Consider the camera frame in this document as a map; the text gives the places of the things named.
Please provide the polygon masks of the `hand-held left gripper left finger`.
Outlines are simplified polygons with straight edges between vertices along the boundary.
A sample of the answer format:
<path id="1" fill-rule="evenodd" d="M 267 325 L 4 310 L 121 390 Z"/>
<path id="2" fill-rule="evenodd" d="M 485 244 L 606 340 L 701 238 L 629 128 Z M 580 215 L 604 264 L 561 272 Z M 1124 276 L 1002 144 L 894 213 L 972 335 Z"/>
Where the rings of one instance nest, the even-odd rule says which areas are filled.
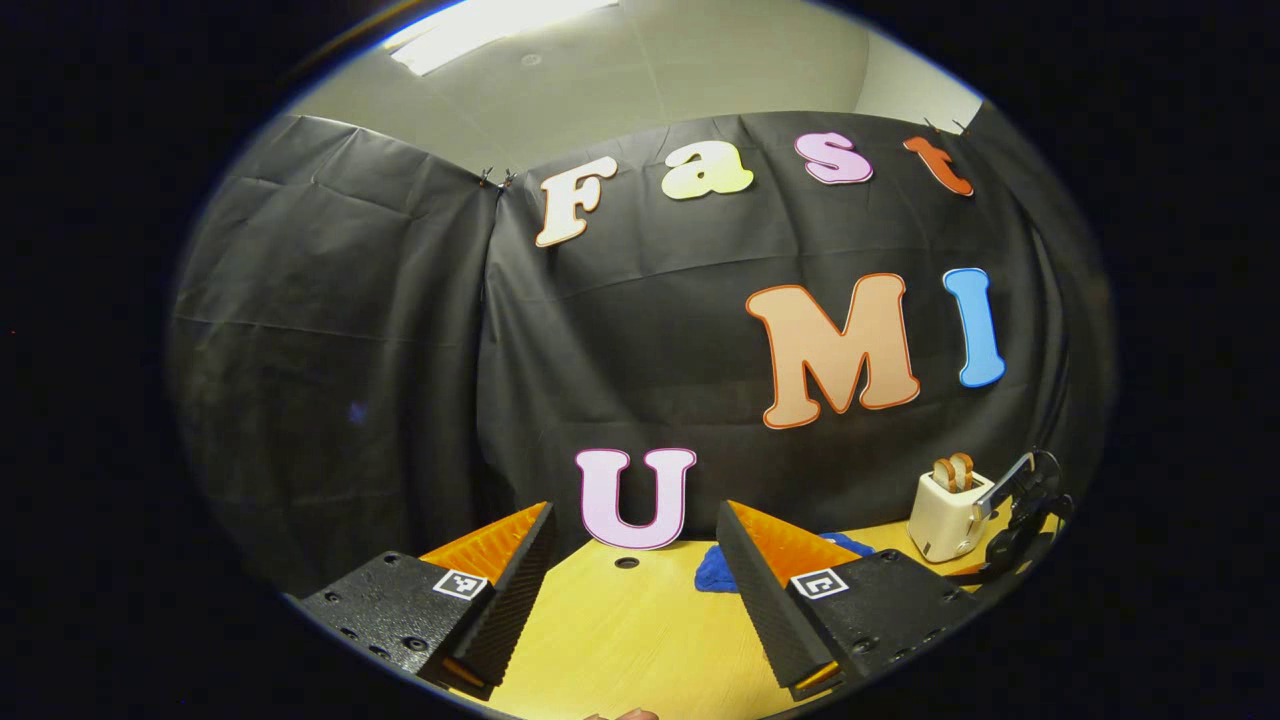
<path id="1" fill-rule="evenodd" d="M 553 565 L 556 509 L 535 503 L 421 556 L 387 551 L 300 600 L 357 651 L 488 700 Z"/>

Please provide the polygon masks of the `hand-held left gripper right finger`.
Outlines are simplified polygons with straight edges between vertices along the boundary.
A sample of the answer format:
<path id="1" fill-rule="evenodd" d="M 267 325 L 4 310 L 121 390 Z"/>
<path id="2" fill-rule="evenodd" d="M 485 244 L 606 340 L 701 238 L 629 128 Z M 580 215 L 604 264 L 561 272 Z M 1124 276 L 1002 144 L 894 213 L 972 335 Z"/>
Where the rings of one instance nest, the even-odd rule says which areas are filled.
<path id="1" fill-rule="evenodd" d="M 796 701 L 873 682 L 982 610 L 899 550 L 855 553 L 732 500 L 716 538 L 774 679 Z"/>

